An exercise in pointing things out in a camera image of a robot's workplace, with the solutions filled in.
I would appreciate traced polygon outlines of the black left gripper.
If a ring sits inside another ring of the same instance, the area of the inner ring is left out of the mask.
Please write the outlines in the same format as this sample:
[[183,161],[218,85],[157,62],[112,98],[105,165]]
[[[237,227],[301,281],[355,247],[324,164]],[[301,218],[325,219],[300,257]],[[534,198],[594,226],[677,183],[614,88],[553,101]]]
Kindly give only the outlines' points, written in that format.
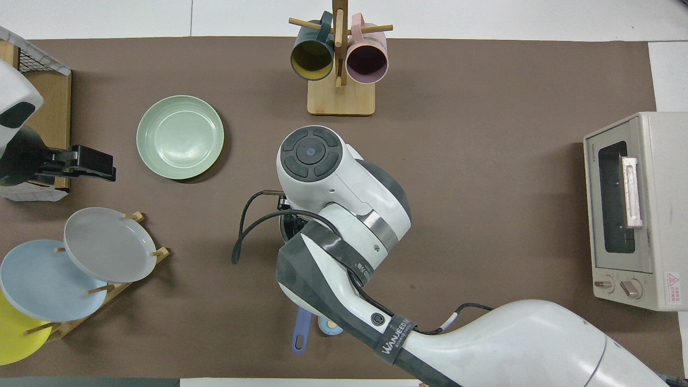
[[64,162],[54,161],[53,156],[63,150],[47,147],[37,132],[24,126],[3,148],[1,186],[22,184],[36,175],[116,181],[113,156],[83,145],[74,145],[71,151],[76,152],[73,166],[66,167]]

